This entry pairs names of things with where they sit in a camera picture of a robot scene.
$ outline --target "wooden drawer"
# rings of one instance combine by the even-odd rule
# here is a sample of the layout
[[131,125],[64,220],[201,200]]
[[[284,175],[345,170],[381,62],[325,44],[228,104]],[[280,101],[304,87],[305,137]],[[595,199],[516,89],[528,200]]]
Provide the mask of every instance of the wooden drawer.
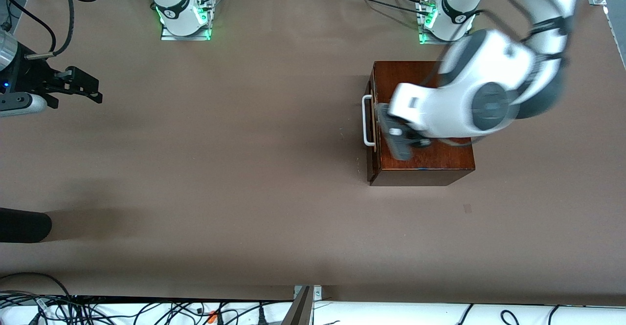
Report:
[[[380,133],[374,107],[389,103],[398,83],[420,84],[435,66],[435,62],[375,62],[367,83],[366,103],[367,180],[374,186],[446,186],[474,171],[472,146],[450,147],[433,140],[426,148],[413,148],[411,160],[396,160]],[[428,87],[436,87],[433,78]],[[457,139],[468,142],[469,138]]]

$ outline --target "drawer handle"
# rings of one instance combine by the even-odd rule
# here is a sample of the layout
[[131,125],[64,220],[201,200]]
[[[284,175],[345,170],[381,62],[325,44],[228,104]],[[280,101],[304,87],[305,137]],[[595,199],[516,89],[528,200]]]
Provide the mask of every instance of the drawer handle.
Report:
[[367,140],[367,122],[365,118],[365,101],[367,99],[371,100],[372,96],[367,94],[367,95],[364,95],[363,98],[360,100],[360,109],[362,109],[362,114],[363,114],[363,143],[367,145],[368,147],[374,147],[376,143],[369,142],[369,140]]

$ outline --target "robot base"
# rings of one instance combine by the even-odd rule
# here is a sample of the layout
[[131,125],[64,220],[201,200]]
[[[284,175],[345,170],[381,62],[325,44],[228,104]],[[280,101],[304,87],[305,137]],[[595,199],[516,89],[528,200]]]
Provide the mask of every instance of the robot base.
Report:
[[209,0],[199,5],[198,14],[202,20],[206,20],[206,24],[198,29],[195,33],[188,36],[177,36],[168,31],[161,20],[161,40],[211,40],[213,31],[213,17],[215,16],[216,0]]
[[[415,9],[418,11],[426,11],[429,13],[429,16],[424,16],[420,14],[417,15],[418,20],[418,33],[420,36],[420,44],[449,44],[453,42],[449,42],[447,40],[441,40],[433,35],[433,33],[429,30],[429,26],[432,26],[434,23],[434,19],[437,18],[437,2],[436,0],[420,0],[420,2],[415,3]],[[469,24],[469,29],[465,32],[465,35],[470,33],[471,23]]]

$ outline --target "black object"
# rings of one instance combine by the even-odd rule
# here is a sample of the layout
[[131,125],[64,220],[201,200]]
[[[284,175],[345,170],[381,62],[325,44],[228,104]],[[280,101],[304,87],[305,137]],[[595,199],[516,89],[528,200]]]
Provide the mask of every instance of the black object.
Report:
[[266,311],[263,309],[263,303],[259,303],[259,323],[258,325],[268,325],[266,320]]
[[41,212],[0,208],[0,242],[41,242],[52,229],[52,220]]
[[156,4],[156,8],[161,11],[161,14],[170,20],[176,20],[179,17],[179,14],[189,6],[190,0],[181,0],[178,4],[174,6],[161,6]]
[[50,26],[48,26],[44,21],[42,21],[40,18],[38,18],[37,16],[33,15],[31,13],[31,11],[28,11],[24,6],[18,4],[17,1],[15,0],[6,0],[7,2],[7,10],[9,11],[9,17],[12,16],[11,15],[11,9],[9,8],[9,4],[12,4],[13,6],[17,7],[20,11],[22,11],[23,13],[25,13],[28,17],[32,18],[35,22],[39,23],[42,27],[45,28],[45,30],[50,34],[50,38],[52,39],[52,43],[50,44],[50,52],[54,51],[54,49],[56,48],[56,35],[54,34],[54,31],[52,30],[52,28]]
[[465,21],[467,21],[468,18],[472,17],[472,15],[474,15],[474,13],[476,12],[476,9],[473,9],[472,11],[468,11],[468,12],[461,12],[461,11],[454,9],[454,7],[450,6],[447,0],[441,0],[441,2],[442,2],[441,7],[443,8],[443,12],[445,12],[445,14],[450,17],[450,20],[452,20],[452,23],[454,24],[464,23]]
[[70,66],[65,72],[59,72],[48,66],[43,59],[27,60],[26,55],[33,55],[34,52],[25,47],[22,43],[18,46],[18,51],[5,69],[0,71],[0,93],[5,103],[0,103],[0,111],[9,111],[22,108],[23,101],[17,95],[19,107],[11,107],[9,100],[13,100],[15,93],[31,93],[44,98],[47,106],[56,109],[59,107],[59,100],[51,96],[50,93],[76,94],[86,96],[94,102],[102,103],[102,94],[98,91],[98,80],[78,67]]
[[424,148],[431,145],[430,138],[420,135],[409,127],[405,120],[389,115],[389,104],[377,104],[376,113],[382,134],[387,140],[391,155],[396,160],[411,160],[411,156],[413,156],[412,147]]
[[505,314],[509,314],[510,317],[513,319],[513,321],[515,322],[515,325],[519,325],[519,320],[517,319],[517,316],[515,316],[515,314],[513,314],[513,312],[511,312],[508,309],[505,309],[503,311],[500,312],[500,319],[502,320],[503,323],[505,323],[506,325],[513,325],[511,323],[509,323],[507,321],[507,319],[505,318]]

